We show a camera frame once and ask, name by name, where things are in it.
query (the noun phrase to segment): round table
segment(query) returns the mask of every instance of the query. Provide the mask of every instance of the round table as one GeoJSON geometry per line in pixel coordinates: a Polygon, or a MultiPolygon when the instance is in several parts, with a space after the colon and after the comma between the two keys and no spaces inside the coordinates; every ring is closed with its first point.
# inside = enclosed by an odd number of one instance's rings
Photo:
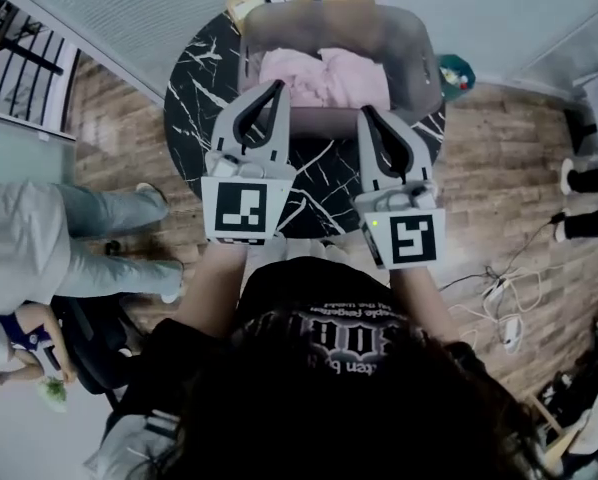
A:
{"type": "MultiPolygon", "coordinates": [[[[215,118],[239,95],[239,41],[228,13],[219,14],[188,44],[168,83],[164,104],[168,148],[179,174],[199,197],[215,118]]],[[[436,160],[444,139],[445,105],[413,129],[436,160]]],[[[279,221],[280,235],[324,238],[359,228],[352,206],[361,193],[355,140],[291,141],[289,161],[298,174],[279,221]]]]}

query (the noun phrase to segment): white pants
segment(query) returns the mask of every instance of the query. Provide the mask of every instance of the white pants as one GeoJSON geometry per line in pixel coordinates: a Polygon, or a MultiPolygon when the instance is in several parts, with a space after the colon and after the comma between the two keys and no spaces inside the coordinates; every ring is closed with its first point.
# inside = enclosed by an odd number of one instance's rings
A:
{"type": "Polygon", "coordinates": [[[122,292],[159,295],[179,292],[183,268],[177,261],[99,256],[74,240],[128,233],[162,220],[168,215],[168,207],[156,190],[115,194],[67,185],[57,188],[66,209],[71,240],[70,265],[56,295],[102,297],[122,292]]]}

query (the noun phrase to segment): folded pink fabric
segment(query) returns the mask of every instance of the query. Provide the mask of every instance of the folded pink fabric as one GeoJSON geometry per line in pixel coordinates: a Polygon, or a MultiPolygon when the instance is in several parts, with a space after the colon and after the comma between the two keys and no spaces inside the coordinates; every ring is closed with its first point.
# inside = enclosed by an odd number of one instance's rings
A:
{"type": "Polygon", "coordinates": [[[390,110],[388,79],[381,64],[341,48],[322,48],[319,60],[296,50],[278,48],[261,62],[259,82],[283,80],[293,107],[390,110]]]}

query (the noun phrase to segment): person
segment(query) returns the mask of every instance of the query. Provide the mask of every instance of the person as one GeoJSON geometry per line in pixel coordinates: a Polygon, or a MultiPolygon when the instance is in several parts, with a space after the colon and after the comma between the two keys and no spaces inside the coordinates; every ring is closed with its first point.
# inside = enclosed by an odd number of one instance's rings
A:
{"type": "Polygon", "coordinates": [[[6,382],[35,380],[44,374],[41,363],[34,355],[39,343],[50,340],[61,367],[63,381],[72,383],[76,370],[68,356],[61,328],[52,310],[43,304],[28,304],[12,315],[0,316],[0,366],[18,359],[23,367],[14,371],[0,371],[0,386],[6,382]]]}
{"type": "Polygon", "coordinates": [[[173,302],[177,261],[98,256],[76,238],[119,234],[168,214],[165,198],[141,183],[134,194],[97,193],[47,183],[0,183],[0,315],[54,295],[99,297],[154,293],[173,302]]]}
{"type": "MultiPolygon", "coordinates": [[[[566,158],[561,165],[561,191],[564,195],[572,192],[590,194],[598,192],[598,169],[578,172],[571,159],[566,158]]],[[[563,242],[573,238],[598,237],[598,210],[592,213],[571,216],[566,212],[562,222],[555,227],[555,240],[563,242]]]]}
{"type": "Polygon", "coordinates": [[[246,258],[208,246],[108,419],[97,478],[543,471],[528,414],[459,340],[426,268],[388,288],[297,257],[240,297],[246,258]]]}

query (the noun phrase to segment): plastic bin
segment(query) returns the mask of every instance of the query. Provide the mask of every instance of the plastic bin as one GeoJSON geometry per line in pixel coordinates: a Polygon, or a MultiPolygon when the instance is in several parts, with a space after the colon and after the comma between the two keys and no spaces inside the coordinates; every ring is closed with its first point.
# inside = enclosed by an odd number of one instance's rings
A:
{"type": "MultiPolygon", "coordinates": [[[[442,103],[437,60],[423,22],[396,7],[352,2],[266,4],[244,23],[239,92],[259,83],[266,52],[291,48],[315,57],[321,48],[345,48],[383,64],[391,108],[409,124],[442,103]]],[[[356,137],[357,109],[293,107],[291,138],[356,137]]],[[[262,112],[260,120],[267,119],[262,112]]]]}

